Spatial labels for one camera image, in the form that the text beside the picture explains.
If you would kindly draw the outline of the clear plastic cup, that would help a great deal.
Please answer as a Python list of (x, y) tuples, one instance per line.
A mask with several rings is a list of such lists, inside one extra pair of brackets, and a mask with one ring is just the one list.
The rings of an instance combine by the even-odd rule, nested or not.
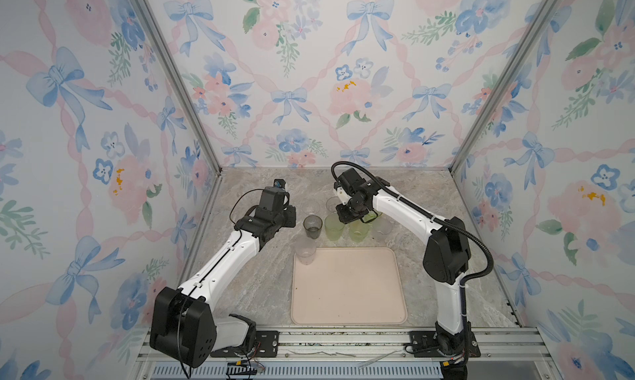
[(310, 239), (305, 235), (298, 235), (294, 238), (294, 252), (296, 259), (303, 265), (310, 265), (317, 253), (317, 243), (315, 239)]
[(375, 241), (386, 241), (393, 231), (393, 223), (386, 217), (380, 216), (371, 223), (371, 234)]
[(329, 214), (337, 212), (337, 206), (342, 204), (341, 200), (337, 196), (329, 197), (326, 201), (326, 209)]

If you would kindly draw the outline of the light green plastic cup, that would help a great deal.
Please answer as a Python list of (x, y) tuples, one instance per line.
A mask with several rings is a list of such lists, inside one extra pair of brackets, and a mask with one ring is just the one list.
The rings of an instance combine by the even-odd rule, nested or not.
[(331, 213), (324, 221), (324, 228), (330, 241), (338, 241), (342, 237), (345, 225), (340, 222), (337, 213)]
[(355, 243), (361, 243), (368, 236), (369, 230), (369, 224), (354, 221), (349, 224), (349, 237)]

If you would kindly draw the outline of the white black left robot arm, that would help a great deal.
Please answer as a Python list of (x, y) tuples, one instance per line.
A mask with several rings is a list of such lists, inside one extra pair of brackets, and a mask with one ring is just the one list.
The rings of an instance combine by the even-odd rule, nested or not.
[(285, 181), (261, 189), (261, 199), (239, 220), (223, 247), (176, 289), (164, 287), (154, 303), (150, 347), (198, 368), (212, 354), (231, 351), (248, 356), (256, 346), (256, 322), (231, 314), (213, 317), (220, 297), (242, 268), (282, 228), (296, 226)]

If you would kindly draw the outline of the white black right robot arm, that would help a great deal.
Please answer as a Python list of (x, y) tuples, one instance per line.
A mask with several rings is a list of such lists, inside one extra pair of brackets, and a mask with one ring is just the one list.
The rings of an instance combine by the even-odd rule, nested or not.
[(362, 221), (374, 212), (388, 216), (424, 243), (423, 269), (434, 281), (438, 304), (435, 345), (446, 357), (468, 356), (471, 342), (462, 281), (469, 269), (471, 251), (463, 221), (439, 217), (421, 208), (355, 163), (334, 163), (331, 172), (340, 200), (340, 222)]

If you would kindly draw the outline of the beige plastic tray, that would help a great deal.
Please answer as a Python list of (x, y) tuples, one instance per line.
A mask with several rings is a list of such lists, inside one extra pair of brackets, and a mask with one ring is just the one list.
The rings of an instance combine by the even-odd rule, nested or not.
[(318, 248), (294, 263), (291, 320), (296, 325), (402, 325), (408, 319), (393, 250)]

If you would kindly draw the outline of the grey smoked plastic cup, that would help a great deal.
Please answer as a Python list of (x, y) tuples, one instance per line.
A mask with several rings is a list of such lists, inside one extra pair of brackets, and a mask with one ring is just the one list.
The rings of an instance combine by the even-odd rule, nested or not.
[(318, 239), (322, 232), (322, 218), (317, 215), (309, 215), (304, 219), (303, 227), (309, 239)]

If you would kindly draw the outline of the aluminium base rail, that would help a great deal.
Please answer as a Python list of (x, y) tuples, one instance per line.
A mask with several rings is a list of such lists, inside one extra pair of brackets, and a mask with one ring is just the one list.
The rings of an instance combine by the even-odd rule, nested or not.
[(429, 328), (269, 327), (250, 355), (216, 353), (191, 369), (145, 342), (132, 379), (562, 379), (535, 328), (476, 328), (464, 368), (432, 353)]

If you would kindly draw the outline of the aluminium corner post left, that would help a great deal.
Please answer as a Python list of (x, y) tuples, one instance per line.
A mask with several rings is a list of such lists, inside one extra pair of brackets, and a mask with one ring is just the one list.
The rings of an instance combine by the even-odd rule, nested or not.
[(186, 92), (185, 83), (180, 76), (179, 69), (176, 65), (175, 59), (170, 53), (169, 46), (160, 26), (157, 23), (154, 12), (152, 11), (148, 0), (130, 0), (134, 11), (138, 14), (142, 27), (147, 31), (149, 35), (150, 43), (155, 49), (155, 53), (158, 57), (158, 61), (167, 75), (168, 84), (173, 88), (176, 98), (183, 110), (185, 111), (185, 117), (192, 125), (194, 135), (200, 142), (205, 158), (212, 166), (213, 174), (216, 177), (220, 177), (222, 168), (219, 165), (218, 159), (213, 153), (213, 147), (206, 134), (203, 123), (201, 122), (198, 114), (196, 113), (193, 102)]

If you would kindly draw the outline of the aluminium corner post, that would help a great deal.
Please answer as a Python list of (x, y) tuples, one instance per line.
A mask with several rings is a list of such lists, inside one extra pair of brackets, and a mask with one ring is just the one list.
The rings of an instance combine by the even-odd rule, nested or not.
[(176, 98), (183, 110), (185, 111), (185, 117), (192, 125), (194, 135), (200, 142), (205, 158), (212, 166), (213, 174), (216, 177), (220, 177), (222, 168), (219, 165), (218, 159), (213, 153), (213, 147), (206, 134), (203, 123), (201, 122), (198, 114), (196, 113), (193, 102), (186, 92), (185, 83), (180, 76), (179, 69), (176, 65), (175, 59), (170, 53), (169, 46), (160, 26), (157, 23), (154, 12), (152, 11), (148, 0), (130, 0), (134, 11), (138, 14), (142, 27), (147, 31), (149, 35), (150, 43), (155, 49), (155, 53), (158, 57), (158, 61), (167, 75), (168, 84), (173, 88)]
[(475, 123), (469, 129), (466, 139), (461, 143), (460, 149), (449, 167), (452, 176), (456, 176), (461, 170), (463, 163), (466, 163), (466, 159), (476, 140), (478, 140), (481, 131), (486, 128), (491, 115), (502, 102), (509, 85), (514, 82), (517, 74), (520, 73), (528, 53), (539, 41), (539, 36), (546, 29), (548, 21), (552, 19), (561, 2), (562, 0), (542, 0), (538, 3), (532, 21), (525, 29), (514, 52), (510, 55), (509, 61), (499, 75), (498, 82), (494, 85), (491, 99), (488, 99), (483, 105), (481, 113), (476, 117)]

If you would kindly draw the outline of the aluminium corner post right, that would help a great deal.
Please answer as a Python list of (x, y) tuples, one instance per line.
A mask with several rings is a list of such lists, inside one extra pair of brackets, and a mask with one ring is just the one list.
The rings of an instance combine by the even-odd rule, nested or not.
[(538, 3), (532, 21), (525, 29), (514, 52), (510, 55), (509, 61), (499, 75), (498, 82), (494, 85), (491, 99), (488, 99), (483, 105), (481, 113), (476, 117), (475, 123), (469, 129), (466, 139), (461, 143), (460, 149), (449, 167), (452, 176), (456, 176), (461, 170), (463, 163), (466, 163), (466, 159), (476, 140), (478, 140), (481, 131), (486, 128), (491, 115), (502, 102), (509, 85), (514, 82), (517, 74), (520, 73), (528, 53), (539, 41), (539, 36), (546, 29), (548, 21), (552, 19), (561, 2), (562, 0), (542, 0)]

